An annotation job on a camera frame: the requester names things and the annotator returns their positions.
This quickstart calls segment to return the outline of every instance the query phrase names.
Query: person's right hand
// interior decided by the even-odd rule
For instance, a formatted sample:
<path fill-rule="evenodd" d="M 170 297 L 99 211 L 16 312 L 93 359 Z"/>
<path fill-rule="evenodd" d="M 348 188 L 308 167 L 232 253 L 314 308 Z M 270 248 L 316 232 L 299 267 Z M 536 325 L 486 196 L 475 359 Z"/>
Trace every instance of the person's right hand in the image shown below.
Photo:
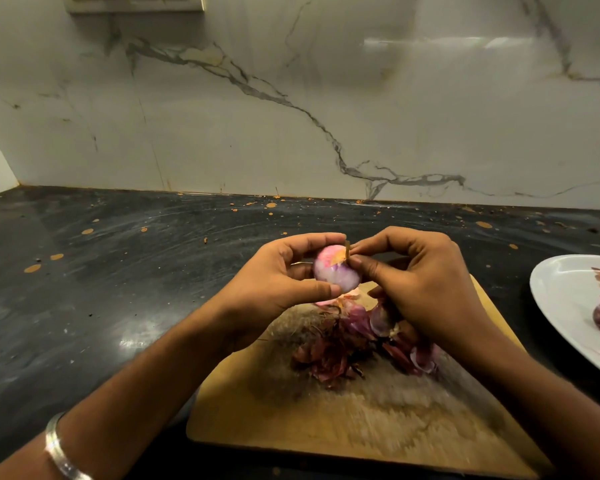
<path fill-rule="evenodd" d="M 407 269 L 368 257 L 386 251 L 408 256 Z M 446 234 L 387 227 L 353 244 L 349 264 L 375 281 L 409 323 L 449 353 L 500 334 L 480 303 L 460 248 Z"/>

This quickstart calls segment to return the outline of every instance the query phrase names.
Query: marble backsplash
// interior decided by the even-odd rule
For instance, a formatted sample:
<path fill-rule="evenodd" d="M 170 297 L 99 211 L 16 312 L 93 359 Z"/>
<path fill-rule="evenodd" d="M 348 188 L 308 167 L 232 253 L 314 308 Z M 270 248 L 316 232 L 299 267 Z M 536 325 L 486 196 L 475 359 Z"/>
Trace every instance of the marble backsplash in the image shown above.
<path fill-rule="evenodd" d="M 600 209 L 600 0 L 0 0 L 36 185 Z"/>

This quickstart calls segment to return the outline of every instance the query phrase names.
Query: forearm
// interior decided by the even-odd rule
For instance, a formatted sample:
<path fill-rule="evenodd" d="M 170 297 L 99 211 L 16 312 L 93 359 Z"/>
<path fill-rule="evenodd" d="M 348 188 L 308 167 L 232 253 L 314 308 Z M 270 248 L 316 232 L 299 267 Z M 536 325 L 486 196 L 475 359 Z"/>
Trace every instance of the forearm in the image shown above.
<path fill-rule="evenodd" d="M 207 304 L 138 355 L 60 420 L 62 448 L 81 471 L 121 478 L 226 354 Z M 0 478 L 57 478 L 39 436 L 0 465 Z"/>
<path fill-rule="evenodd" d="M 600 479 L 600 406 L 501 333 L 466 347 L 459 362 L 479 379 L 563 472 Z"/>

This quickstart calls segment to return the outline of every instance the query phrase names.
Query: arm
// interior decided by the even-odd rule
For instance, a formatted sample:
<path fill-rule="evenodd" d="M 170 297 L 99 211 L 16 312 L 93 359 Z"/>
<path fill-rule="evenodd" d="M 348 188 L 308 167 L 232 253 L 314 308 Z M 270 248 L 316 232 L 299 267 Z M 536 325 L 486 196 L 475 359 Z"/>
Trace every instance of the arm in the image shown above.
<path fill-rule="evenodd" d="M 368 255 L 397 251 L 406 270 Z M 448 236 L 390 227 L 353 245 L 351 265 L 378 283 L 421 333 L 491 391 L 561 471 L 600 479 L 600 406 L 506 338 L 473 288 Z"/>
<path fill-rule="evenodd" d="M 264 245 L 225 288 L 58 423 L 67 458 L 96 479 L 119 479 L 227 355 L 256 340 L 290 306 L 336 298 L 340 288 L 302 281 L 311 265 L 295 264 L 344 234 L 304 234 Z M 0 464 L 0 479 L 62 479 L 44 451 L 44 435 Z"/>

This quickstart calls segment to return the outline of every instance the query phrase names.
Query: hand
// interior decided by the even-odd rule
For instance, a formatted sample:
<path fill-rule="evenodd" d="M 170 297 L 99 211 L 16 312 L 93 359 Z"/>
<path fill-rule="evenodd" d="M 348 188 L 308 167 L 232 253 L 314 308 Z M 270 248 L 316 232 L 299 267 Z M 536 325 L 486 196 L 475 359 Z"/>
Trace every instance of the hand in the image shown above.
<path fill-rule="evenodd" d="M 228 338 L 229 353 L 254 342 L 282 312 L 300 303 L 337 298 L 337 285 L 304 281 L 313 277 L 313 257 L 331 244 L 344 244 L 346 236 L 336 232 L 300 234 L 272 241 L 261 247 L 235 277 L 209 300 Z"/>
<path fill-rule="evenodd" d="M 403 271 L 368 257 L 396 251 L 408 256 Z M 375 281 L 401 315 L 448 352 L 465 340 L 498 331 L 487 316 L 457 244 L 446 234 L 387 227 L 351 247 L 350 265 Z"/>

